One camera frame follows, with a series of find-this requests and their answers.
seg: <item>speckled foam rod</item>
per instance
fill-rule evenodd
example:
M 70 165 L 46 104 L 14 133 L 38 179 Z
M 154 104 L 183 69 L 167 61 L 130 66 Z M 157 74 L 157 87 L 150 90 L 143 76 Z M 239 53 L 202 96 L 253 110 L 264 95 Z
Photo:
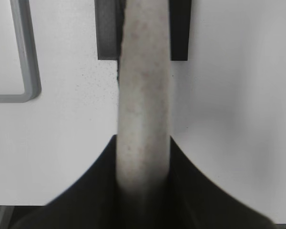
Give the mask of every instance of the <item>speckled foam rod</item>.
M 122 192 L 142 206 L 150 193 L 158 191 L 169 171 L 169 60 L 168 1 L 128 1 L 116 174 Z

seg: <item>white surface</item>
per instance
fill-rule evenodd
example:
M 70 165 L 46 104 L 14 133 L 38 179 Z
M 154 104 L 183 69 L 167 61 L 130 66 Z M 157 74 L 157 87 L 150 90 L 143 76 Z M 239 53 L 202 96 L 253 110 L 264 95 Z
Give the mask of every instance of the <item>white surface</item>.
M 0 94 L 23 94 L 10 0 L 0 0 Z
M 286 0 L 197 0 L 174 62 L 173 136 L 234 197 L 286 223 Z M 0 205 L 45 204 L 116 133 L 116 64 L 91 0 L 31 1 L 42 94 L 0 104 Z

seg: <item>beige tube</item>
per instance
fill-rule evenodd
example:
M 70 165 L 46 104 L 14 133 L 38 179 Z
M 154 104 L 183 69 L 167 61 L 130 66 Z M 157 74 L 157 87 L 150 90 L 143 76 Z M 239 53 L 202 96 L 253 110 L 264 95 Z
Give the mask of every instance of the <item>beige tube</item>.
M 169 51 L 168 1 L 128 0 L 116 174 L 124 216 L 146 227 L 161 202 L 169 171 Z

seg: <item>gray metal frame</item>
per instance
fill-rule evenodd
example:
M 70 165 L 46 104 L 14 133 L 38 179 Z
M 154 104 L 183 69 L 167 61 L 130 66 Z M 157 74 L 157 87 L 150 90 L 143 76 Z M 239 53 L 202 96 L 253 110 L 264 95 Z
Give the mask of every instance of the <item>gray metal frame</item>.
M 41 92 L 29 0 L 10 0 L 23 77 L 23 94 L 0 94 L 0 103 L 23 103 Z

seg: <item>gray handle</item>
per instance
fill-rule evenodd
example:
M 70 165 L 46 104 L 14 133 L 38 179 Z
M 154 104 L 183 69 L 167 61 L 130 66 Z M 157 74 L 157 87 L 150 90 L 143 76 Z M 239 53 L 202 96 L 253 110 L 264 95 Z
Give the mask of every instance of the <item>gray handle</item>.
M 10 0 L 23 77 L 23 94 L 0 94 L 0 103 L 23 103 L 41 92 L 29 0 Z
M 167 0 L 125 10 L 116 176 L 125 228 L 151 228 L 170 161 L 170 43 Z

